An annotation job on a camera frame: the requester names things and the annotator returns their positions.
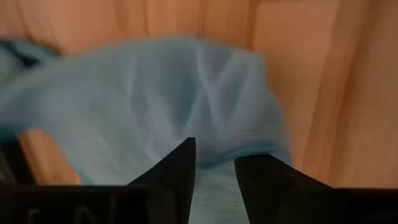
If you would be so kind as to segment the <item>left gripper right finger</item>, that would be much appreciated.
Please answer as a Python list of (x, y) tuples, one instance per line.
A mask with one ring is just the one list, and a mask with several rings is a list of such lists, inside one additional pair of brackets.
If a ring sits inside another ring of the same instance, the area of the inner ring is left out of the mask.
[(332, 223), (331, 188), (271, 155), (234, 161), (250, 223)]

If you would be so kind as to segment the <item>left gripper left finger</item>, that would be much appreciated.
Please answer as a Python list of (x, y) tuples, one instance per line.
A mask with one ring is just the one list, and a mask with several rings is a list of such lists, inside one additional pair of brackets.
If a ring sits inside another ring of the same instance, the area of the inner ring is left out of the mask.
[(130, 185), (146, 189), (144, 210), (134, 213), (134, 222), (188, 223), (195, 166), (195, 138), (186, 138), (160, 162), (134, 179)]

